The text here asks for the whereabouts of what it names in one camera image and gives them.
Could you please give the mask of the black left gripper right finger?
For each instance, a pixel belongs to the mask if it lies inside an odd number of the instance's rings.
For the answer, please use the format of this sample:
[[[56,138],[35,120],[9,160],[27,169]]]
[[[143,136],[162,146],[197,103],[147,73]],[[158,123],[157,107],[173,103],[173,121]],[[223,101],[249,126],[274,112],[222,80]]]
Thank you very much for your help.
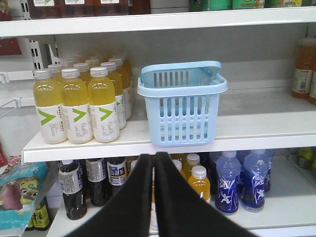
[[[155,199],[161,237],[254,236],[201,199],[167,152],[156,153]]]

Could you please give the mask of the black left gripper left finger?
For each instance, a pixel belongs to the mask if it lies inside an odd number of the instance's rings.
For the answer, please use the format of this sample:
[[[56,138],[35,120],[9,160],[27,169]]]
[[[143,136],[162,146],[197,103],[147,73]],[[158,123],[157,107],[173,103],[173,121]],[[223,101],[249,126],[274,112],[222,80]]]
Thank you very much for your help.
[[[152,202],[153,159],[141,154],[127,181],[92,218],[67,237],[147,237]]]

